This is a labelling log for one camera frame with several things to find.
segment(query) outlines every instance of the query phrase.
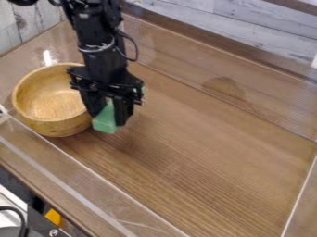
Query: bowl rim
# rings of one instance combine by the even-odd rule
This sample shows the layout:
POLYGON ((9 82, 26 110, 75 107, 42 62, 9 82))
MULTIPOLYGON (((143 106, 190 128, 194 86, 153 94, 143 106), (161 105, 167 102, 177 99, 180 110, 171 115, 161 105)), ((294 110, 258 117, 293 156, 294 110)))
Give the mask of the bowl rim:
POLYGON ((10 96, 10 100, 12 100, 12 104, 13 104, 13 107, 17 111, 18 114, 21 114, 26 119, 32 120, 32 121, 37 121, 37 122, 60 122, 60 121, 66 121, 69 119, 73 119, 79 116, 83 116, 85 114, 88 114, 88 111, 87 111, 87 108, 84 107, 72 117, 69 118, 46 118, 46 119, 38 119, 38 118, 33 118, 30 117, 25 112, 24 110, 21 109, 21 107, 18 106, 18 103, 17 103, 17 92, 21 88, 21 85, 22 83, 25 82, 25 80, 28 79, 28 77, 30 75, 33 75, 34 73, 37 73, 38 71, 44 70, 44 69, 49 69, 49 68, 54 68, 57 66, 84 66, 83 64, 80 63, 72 63, 72 62, 62 62, 62 63, 56 63, 54 65, 50 65, 50 66, 44 66, 44 67, 40 67, 34 70, 32 70, 29 73, 26 73, 22 78, 20 79, 20 81, 17 82, 14 88, 13 88, 13 92, 12 92, 12 96, 10 96))

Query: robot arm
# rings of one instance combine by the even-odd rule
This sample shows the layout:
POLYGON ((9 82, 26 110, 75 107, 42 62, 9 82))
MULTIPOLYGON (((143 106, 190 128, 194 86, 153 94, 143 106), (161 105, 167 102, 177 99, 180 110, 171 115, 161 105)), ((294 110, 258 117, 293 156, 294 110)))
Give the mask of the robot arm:
MULTIPOLYGON (((38 0, 9 0, 29 6, 38 0)), ((123 21, 119 0, 48 0, 61 6, 77 36, 77 50, 84 66, 69 67, 70 87, 79 90, 83 103, 93 119, 100 116, 111 101, 115 125, 124 126, 133 114, 133 105, 141 104, 143 81, 127 71, 127 60, 137 60, 137 46, 119 30, 123 21), (127 58, 124 38, 136 48, 136 57, 127 58)))

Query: wooden table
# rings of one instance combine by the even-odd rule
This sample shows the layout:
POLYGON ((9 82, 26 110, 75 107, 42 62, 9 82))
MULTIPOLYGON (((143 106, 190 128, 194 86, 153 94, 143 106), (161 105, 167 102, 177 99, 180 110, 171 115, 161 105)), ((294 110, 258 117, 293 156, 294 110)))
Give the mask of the wooden table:
MULTIPOLYGON (((315 156, 314 84, 129 16, 125 29, 141 47, 129 71, 147 84, 144 106, 115 135, 87 130, 49 141, 190 236, 279 236, 315 156), (259 112, 267 105, 272 110, 259 112)), ((80 61, 66 23, 0 59, 0 101, 46 63, 42 52, 57 62, 80 61)), ((1 146, 0 162, 85 230, 66 195, 9 164, 1 146)), ((65 164, 60 175, 65 170, 80 174, 65 164)))
POLYGON ((263 1, 317 16, 315 0, 263 0, 263 1))

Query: wooden bowl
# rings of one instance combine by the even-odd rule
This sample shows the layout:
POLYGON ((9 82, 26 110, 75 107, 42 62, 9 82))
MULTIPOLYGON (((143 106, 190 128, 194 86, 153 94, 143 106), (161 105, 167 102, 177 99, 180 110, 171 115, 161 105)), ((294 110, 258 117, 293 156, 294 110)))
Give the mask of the wooden bowl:
POLYGON ((12 104, 22 123, 38 134, 65 137, 91 126, 79 91, 69 88, 65 70, 79 64, 62 63, 32 71, 12 93, 12 104))

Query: green block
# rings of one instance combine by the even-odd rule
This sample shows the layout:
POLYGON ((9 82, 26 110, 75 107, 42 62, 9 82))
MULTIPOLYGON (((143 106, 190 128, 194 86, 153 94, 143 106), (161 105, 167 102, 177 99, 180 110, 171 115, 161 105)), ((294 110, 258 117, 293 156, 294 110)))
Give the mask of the green block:
POLYGON ((92 127, 96 131, 103 133, 115 133, 117 131, 115 117, 113 117, 113 104, 109 100, 101 112, 92 119, 92 127))

